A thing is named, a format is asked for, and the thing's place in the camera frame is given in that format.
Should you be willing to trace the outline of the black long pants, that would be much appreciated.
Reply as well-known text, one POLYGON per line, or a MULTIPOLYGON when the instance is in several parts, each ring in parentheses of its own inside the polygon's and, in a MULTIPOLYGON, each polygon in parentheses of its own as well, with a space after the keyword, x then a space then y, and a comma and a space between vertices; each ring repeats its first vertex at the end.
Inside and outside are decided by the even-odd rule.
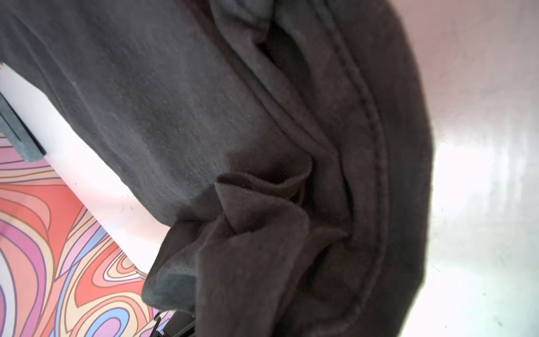
POLYGON ((396 336, 432 136, 388 1, 3 1, 1 61, 168 233, 142 297, 198 336, 396 336))

